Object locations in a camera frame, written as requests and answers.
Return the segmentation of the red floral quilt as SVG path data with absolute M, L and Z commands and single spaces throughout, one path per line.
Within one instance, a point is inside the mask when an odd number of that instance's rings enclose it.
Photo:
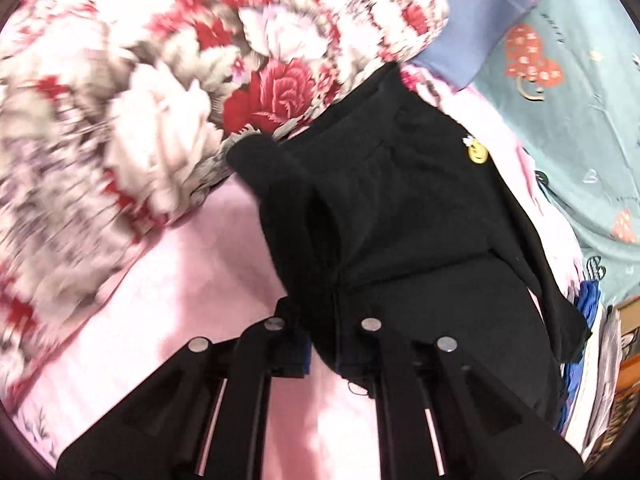
M 13 408 L 244 133 L 306 127 L 447 0 L 17 0 L 1 32 L 1 401 Z

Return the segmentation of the blue-purple pillow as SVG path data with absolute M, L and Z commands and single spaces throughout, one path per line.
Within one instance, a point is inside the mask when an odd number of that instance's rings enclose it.
M 411 63 L 456 90 L 472 82 L 491 50 L 539 0 L 447 0 L 448 21 Z

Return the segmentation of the teal patterned blanket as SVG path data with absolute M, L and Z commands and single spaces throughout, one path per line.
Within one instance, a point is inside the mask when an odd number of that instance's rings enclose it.
M 608 304 L 639 293 L 639 33 L 620 0 L 540 0 L 474 80 L 535 159 Z

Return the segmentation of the black pants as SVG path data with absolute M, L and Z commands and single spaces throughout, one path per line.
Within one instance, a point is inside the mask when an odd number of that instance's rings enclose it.
M 350 382 L 345 348 L 377 318 L 410 340 L 450 336 L 555 425 L 560 368 L 589 328 L 541 239 L 465 128 L 386 65 L 303 133 L 239 140 L 227 160 L 258 200 L 274 268 L 314 348 Z

